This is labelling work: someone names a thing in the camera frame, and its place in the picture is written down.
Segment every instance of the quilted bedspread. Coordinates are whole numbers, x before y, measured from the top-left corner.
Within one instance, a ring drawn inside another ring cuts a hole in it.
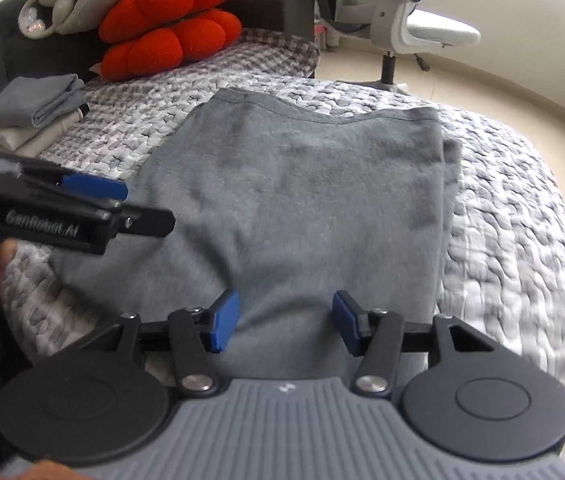
[[[85,86],[91,108],[86,120],[43,157],[125,179],[153,147],[178,134],[192,108],[226,87],[269,93],[333,115],[433,106],[444,133],[463,142],[463,174],[436,308],[565,384],[565,203],[533,145],[479,114],[308,79],[318,58],[301,38],[248,30],[241,43],[188,67],[121,84],[97,79]],[[97,310],[76,302],[53,275],[49,253],[21,243],[2,290],[9,323],[34,360],[76,340],[99,320]]]

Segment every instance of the tile floor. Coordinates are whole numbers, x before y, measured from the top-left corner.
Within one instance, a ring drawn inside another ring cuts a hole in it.
[[[380,54],[338,48],[323,52],[316,77],[369,81],[380,76]],[[565,122],[524,100],[463,76],[399,59],[396,81],[423,99],[465,108],[501,121],[524,134],[545,158],[565,197]]]

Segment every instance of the black disc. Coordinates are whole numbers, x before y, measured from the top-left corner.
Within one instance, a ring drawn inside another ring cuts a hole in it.
[[[565,387],[510,352],[457,354],[412,379],[405,421],[435,447],[477,462],[521,462],[565,439]]]
[[[140,447],[168,407],[165,387],[115,353],[68,352],[0,391],[0,432],[28,458],[85,466]]]

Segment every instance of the metal screw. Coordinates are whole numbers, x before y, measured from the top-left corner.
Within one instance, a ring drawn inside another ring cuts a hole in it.
[[[190,392],[206,392],[213,386],[213,379],[206,375],[188,375],[182,380],[182,386]]]
[[[389,386],[386,380],[376,375],[365,375],[359,377],[356,381],[356,386],[368,394],[378,394],[384,392]]]

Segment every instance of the folded gray garment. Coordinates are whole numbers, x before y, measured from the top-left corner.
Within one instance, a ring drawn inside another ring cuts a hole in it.
[[[102,257],[54,250],[51,265],[80,301],[145,321],[235,288],[222,373],[347,379],[357,360],[331,320],[336,290],[432,319],[460,148],[432,108],[342,118],[221,90],[130,182],[130,200],[174,211],[175,231],[119,235]]]
[[[84,85],[76,74],[17,77],[0,92],[0,126],[42,128],[85,104]]]

